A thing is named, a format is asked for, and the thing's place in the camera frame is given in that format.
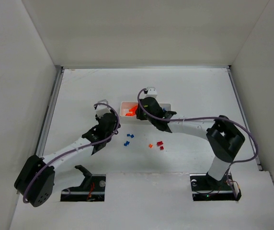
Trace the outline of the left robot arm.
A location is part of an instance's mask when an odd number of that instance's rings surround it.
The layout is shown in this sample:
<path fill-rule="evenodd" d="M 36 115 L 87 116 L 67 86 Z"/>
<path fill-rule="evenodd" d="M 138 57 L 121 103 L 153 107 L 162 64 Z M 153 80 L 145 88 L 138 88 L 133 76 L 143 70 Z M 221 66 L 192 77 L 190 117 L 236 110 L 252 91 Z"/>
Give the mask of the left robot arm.
<path fill-rule="evenodd" d="M 114 112 L 105 113 L 96 120 L 97 125 L 67 147 L 43 157 L 32 155 L 26 160 L 14 183 L 25 204 L 42 205 L 52 195 L 56 176 L 69 165 L 80 169 L 77 162 L 105 148 L 121 126 L 119 116 Z"/>

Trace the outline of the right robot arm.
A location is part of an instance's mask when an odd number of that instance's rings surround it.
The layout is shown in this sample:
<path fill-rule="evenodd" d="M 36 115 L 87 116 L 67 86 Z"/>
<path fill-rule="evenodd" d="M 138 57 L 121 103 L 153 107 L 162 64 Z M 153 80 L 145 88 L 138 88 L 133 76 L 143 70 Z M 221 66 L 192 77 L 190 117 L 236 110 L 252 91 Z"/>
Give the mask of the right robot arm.
<path fill-rule="evenodd" d="M 244 135 L 227 121 L 226 116 L 221 115 L 213 121 L 185 121 L 184 116 L 163 110 L 150 96 L 138 100 L 136 116 L 139 120 L 148 120 L 159 131 L 187 134 L 208 141 L 215 157 L 207 176 L 216 181 L 225 177 L 245 141 Z"/>

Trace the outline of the orange lego pile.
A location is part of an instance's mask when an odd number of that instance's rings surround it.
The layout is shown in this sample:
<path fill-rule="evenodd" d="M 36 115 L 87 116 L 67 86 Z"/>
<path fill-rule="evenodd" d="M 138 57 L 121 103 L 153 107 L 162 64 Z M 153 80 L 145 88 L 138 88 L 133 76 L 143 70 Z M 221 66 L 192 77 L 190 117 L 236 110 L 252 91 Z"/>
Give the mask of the orange lego pile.
<path fill-rule="evenodd" d="M 128 112 L 125 114 L 125 116 L 135 116 L 137 108 L 138 105 L 135 105 L 134 107 L 130 108 Z"/>

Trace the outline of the white three-compartment tray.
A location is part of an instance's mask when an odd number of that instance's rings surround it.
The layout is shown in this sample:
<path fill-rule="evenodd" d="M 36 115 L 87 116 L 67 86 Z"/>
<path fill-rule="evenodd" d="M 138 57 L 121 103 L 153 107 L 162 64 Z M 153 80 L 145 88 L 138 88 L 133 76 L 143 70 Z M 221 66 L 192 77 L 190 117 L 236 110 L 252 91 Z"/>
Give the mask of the white three-compartment tray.
<path fill-rule="evenodd" d="M 150 125 L 148 120 L 138 120 L 137 116 L 125 116 L 128 110 L 135 105 L 138 105 L 137 102 L 121 102 L 120 105 L 120 121 L 124 124 L 134 124 L 134 125 Z"/>

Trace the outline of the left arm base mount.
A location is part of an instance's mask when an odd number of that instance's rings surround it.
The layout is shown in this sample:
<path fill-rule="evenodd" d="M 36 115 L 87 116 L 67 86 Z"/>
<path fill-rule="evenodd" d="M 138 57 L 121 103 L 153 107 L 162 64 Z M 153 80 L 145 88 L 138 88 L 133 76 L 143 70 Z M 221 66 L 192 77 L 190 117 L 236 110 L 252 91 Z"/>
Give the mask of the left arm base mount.
<path fill-rule="evenodd" d="M 78 186 L 65 188 L 61 192 L 61 202 L 103 202 L 105 200 L 106 174 L 92 174 L 82 165 L 75 169 L 83 175 Z"/>

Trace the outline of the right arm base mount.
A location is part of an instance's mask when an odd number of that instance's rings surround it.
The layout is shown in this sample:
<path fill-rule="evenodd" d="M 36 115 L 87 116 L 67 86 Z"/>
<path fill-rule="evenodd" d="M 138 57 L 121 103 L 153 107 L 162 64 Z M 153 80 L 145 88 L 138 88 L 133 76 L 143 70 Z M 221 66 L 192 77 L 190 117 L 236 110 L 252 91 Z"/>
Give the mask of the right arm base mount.
<path fill-rule="evenodd" d="M 239 201 L 241 189 L 237 181 L 228 174 L 221 181 L 212 179 L 207 174 L 190 174 L 193 201 Z"/>

